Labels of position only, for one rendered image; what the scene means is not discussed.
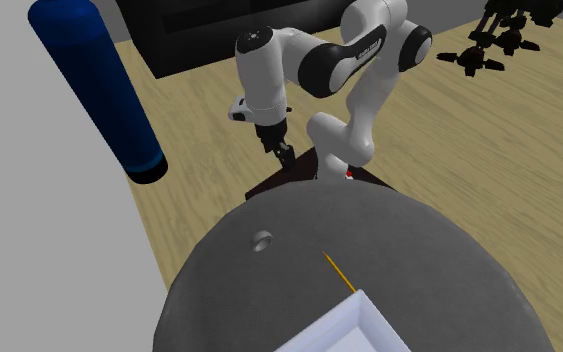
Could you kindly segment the black cabinet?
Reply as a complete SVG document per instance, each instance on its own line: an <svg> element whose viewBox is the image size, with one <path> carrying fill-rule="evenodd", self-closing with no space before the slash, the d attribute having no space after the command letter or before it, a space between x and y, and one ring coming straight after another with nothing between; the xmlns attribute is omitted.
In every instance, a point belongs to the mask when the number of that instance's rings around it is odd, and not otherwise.
<svg viewBox="0 0 563 352"><path fill-rule="evenodd" d="M240 34L293 27L313 34L340 24L354 0L116 0L133 44L155 78L234 56Z"/></svg>

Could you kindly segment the grey round table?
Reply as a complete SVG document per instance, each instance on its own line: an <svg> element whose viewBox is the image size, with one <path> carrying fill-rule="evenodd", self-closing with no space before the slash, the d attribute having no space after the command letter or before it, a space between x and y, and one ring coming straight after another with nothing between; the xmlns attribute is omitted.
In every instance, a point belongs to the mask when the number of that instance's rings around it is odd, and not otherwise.
<svg viewBox="0 0 563 352"><path fill-rule="evenodd" d="M412 352L555 352L468 233L359 180L289 183L225 215L171 285L152 352L274 352L351 294L322 250Z"/></svg>

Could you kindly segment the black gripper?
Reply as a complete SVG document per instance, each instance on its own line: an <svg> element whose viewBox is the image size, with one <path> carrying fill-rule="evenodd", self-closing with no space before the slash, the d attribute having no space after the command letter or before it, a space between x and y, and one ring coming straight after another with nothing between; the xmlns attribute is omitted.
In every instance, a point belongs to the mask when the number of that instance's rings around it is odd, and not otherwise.
<svg viewBox="0 0 563 352"><path fill-rule="evenodd" d="M285 143L287 120L283 119L270 126L255 124L255 131L264 147L264 152L269 153L273 149L282 169L291 170L296 163L296 157L293 146Z"/></svg>

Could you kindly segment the white open box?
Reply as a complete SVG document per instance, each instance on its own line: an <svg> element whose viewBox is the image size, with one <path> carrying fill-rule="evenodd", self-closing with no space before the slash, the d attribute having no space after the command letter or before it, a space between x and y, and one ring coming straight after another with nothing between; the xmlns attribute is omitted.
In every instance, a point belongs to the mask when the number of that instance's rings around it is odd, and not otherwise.
<svg viewBox="0 0 563 352"><path fill-rule="evenodd" d="M274 352L412 352L357 290Z"/></svg>

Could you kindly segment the blue cylinder with black base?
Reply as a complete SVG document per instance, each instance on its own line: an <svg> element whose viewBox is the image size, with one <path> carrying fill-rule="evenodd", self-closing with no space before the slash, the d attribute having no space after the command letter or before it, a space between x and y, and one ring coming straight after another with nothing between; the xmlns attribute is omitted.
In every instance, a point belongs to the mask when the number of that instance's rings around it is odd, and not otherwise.
<svg viewBox="0 0 563 352"><path fill-rule="evenodd" d="M97 7L36 0L28 21L129 179L160 180L166 156Z"/></svg>

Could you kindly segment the dark robot stand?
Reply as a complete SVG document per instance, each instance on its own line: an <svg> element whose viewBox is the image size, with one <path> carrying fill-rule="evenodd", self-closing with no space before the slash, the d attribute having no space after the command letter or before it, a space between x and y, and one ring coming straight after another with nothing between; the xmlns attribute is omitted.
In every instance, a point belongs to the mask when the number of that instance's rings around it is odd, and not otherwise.
<svg viewBox="0 0 563 352"><path fill-rule="evenodd" d="M289 182L311 180L316 176L316 173L317 154L315 148L312 147L296 158L295 165L291 170L279 170L275 172L254 188L246 192L245 199L249 200L259 193L266 192ZM380 180L362 167L349 166L347 175L352 177L354 180L361 180L393 189L393 187L386 184L384 181Z"/></svg>

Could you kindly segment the black tripod stand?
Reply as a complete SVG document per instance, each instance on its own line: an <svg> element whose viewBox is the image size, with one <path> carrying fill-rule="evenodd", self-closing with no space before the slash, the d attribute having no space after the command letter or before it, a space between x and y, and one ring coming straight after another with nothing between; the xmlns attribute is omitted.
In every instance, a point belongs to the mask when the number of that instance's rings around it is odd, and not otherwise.
<svg viewBox="0 0 563 352"><path fill-rule="evenodd" d="M550 28L562 12L563 0L487 0L481 20L468 35L475 44L460 54L444 52L436 58L463 67L468 77L474 77L480 69L504 71L503 63L485 58L485 50L495 45L506 56L513 56L518 49L538 52L540 46L524 40L521 30L528 19L537 26Z"/></svg>

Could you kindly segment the yellow pencil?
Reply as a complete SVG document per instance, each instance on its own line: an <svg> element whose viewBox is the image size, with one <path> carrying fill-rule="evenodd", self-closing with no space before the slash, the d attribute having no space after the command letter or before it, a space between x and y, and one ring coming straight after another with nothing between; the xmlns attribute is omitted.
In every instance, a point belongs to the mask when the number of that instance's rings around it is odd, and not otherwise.
<svg viewBox="0 0 563 352"><path fill-rule="evenodd" d="M337 273L340 279L345 283L345 285L349 288L349 290L354 294L357 290L349 281L349 279L345 276L345 274L341 271L341 269L337 266L337 264L333 261L333 259L326 253L324 250L321 251L329 265L333 268L333 270Z"/></svg>

